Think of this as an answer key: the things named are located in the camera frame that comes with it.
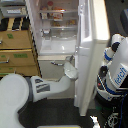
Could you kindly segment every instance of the door shelf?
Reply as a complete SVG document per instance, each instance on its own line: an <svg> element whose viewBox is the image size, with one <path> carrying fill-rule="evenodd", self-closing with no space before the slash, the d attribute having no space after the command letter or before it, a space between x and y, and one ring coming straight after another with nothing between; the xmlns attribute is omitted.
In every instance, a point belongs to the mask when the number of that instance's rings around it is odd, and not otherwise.
<svg viewBox="0 0 128 128"><path fill-rule="evenodd" d="M39 13L73 13L78 12L78 9L70 10L40 10Z"/></svg>

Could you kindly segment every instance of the glass shelf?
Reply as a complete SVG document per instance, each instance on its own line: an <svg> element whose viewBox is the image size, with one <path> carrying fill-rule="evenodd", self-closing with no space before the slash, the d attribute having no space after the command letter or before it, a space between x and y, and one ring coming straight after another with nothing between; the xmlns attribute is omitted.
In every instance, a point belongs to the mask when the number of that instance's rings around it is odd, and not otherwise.
<svg viewBox="0 0 128 128"><path fill-rule="evenodd" d="M61 26L61 27L51 27L51 30L76 30L77 29L77 25L73 25L73 26Z"/></svg>
<svg viewBox="0 0 128 128"><path fill-rule="evenodd" d="M40 10L39 13L73 13L78 12L77 9L70 10Z"/></svg>
<svg viewBox="0 0 128 128"><path fill-rule="evenodd" d="M77 20L78 17L64 17L62 20L56 20L53 17L48 19L42 19L42 20L50 20L50 21L64 21L64 20Z"/></svg>

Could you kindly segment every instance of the white robot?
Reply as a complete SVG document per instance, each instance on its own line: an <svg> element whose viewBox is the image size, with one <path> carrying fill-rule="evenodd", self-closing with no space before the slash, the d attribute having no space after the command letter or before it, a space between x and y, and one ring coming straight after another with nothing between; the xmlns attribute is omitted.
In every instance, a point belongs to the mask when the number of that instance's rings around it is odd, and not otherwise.
<svg viewBox="0 0 128 128"><path fill-rule="evenodd" d="M70 79L77 79L77 70L66 62L65 76L59 82L46 81L38 76L25 79L17 74L0 81L0 128L24 128L18 121L18 112L29 101L36 102L70 87Z"/></svg>
<svg viewBox="0 0 128 128"><path fill-rule="evenodd" d="M106 73L104 77L98 75L98 96L114 105L128 91L128 37L113 35L111 47L104 52L103 67Z"/></svg>

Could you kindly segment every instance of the open refrigerator door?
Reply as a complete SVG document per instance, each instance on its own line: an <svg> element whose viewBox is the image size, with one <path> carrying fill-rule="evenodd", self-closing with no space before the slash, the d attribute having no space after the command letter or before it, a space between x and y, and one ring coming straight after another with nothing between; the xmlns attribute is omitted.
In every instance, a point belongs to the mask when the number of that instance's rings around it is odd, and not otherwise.
<svg viewBox="0 0 128 128"><path fill-rule="evenodd" d="M109 27L103 0L80 0L75 64L75 102L81 116L85 116L92 99L94 85L109 41Z"/></svg>

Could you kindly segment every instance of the refrigerator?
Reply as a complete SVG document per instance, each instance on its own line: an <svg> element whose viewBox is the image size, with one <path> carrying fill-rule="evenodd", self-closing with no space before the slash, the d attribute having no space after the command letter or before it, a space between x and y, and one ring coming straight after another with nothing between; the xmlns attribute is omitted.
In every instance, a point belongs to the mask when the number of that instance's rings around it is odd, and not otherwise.
<svg viewBox="0 0 128 128"><path fill-rule="evenodd" d="M110 38L104 0L26 0L26 6L42 78L61 77L63 67L51 61L64 64L73 55L78 79L58 98L74 98L85 116Z"/></svg>

